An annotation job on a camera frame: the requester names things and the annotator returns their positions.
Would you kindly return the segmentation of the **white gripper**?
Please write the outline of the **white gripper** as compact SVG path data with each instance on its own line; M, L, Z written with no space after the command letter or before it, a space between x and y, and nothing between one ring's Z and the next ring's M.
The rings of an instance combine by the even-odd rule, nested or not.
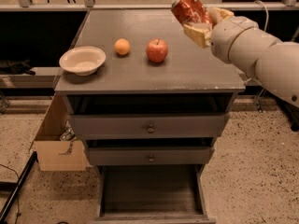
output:
M209 7L207 12L217 24L213 30L209 24L190 22L183 25L184 34L202 49L211 46L215 57L229 63L229 52L235 40L246 30L259 25L243 16L234 17L232 11L224 8Z

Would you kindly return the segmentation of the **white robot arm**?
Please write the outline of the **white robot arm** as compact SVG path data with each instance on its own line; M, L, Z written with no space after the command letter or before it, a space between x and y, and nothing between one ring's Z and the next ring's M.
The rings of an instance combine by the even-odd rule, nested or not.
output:
M276 97L299 107L299 44L283 42L261 30L257 22L225 9L208 12L212 24L187 21L184 34Z

